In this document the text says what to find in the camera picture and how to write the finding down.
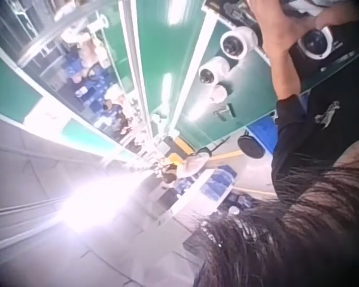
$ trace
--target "dark hair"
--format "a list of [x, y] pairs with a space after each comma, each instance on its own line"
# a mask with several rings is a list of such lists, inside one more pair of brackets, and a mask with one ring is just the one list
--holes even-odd
[[293, 177], [315, 185], [296, 200], [205, 219], [194, 287], [359, 286], [359, 169]]
[[74, 3], [76, 4], [76, 6], [88, 4], [89, 2], [90, 2], [90, 0], [74, 0]]
[[162, 181], [166, 184], [171, 184], [172, 182], [177, 180], [177, 176], [173, 173], [164, 173], [162, 175]]

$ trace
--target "shirt logo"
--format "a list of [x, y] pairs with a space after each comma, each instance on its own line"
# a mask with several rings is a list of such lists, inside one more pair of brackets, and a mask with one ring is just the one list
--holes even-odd
[[337, 109], [340, 109], [340, 105], [339, 105], [339, 101], [335, 100], [334, 102], [332, 102], [330, 106], [328, 106], [326, 112], [323, 115], [315, 116], [315, 122], [317, 124], [323, 124], [324, 127], [322, 129], [324, 130], [330, 125], [331, 120], [333, 119], [335, 111]]

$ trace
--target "security camera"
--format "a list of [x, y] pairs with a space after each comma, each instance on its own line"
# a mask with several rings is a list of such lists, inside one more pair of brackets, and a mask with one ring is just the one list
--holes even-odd
[[310, 59], [322, 60], [333, 51], [333, 35], [328, 27], [314, 29], [298, 40], [301, 51]]
[[223, 34], [220, 45], [227, 57], [241, 60], [258, 46], [258, 36], [251, 28], [242, 26]]
[[213, 57], [198, 69], [198, 76], [202, 83], [214, 85], [219, 83], [229, 72], [230, 65], [224, 57]]
[[228, 96], [226, 88], [222, 85], [215, 85], [210, 91], [209, 99], [212, 103], [221, 103], [226, 100]]

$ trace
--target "black shirt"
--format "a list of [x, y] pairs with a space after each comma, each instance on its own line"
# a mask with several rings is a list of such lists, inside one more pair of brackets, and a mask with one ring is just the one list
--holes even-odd
[[286, 176], [317, 166], [328, 169], [359, 140], [359, 57], [312, 89], [307, 112], [297, 96], [279, 100], [276, 110], [278, 143], [272, 181], [280, 200], [296, 199], [309, 183], [293, 182], [296, 188], [290, 192], [285, 188]]

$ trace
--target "hand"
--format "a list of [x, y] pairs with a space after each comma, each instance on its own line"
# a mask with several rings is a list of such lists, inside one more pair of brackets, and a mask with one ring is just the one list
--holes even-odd
[[263, 50], [269, 56], [288, 52], [298, 39], [315, 28], [314, 17], [287, 17], [279, 0], [250, 0], [250, 9], [262, 32]]
[[269, 56], [287, 52], [312, 29], [359, 20], [359, 10], [352, 2], [336, 4], [324, 9], [316, 17], [303, 19], [287, 17], [279, 0], [250, 0], [250, 9], [262, 31], [263, 49]]
[[315, 27], [339, 26], [359, 20], [359, 9], [352, 2], [343, 2], [324, 9], [315, 19]]

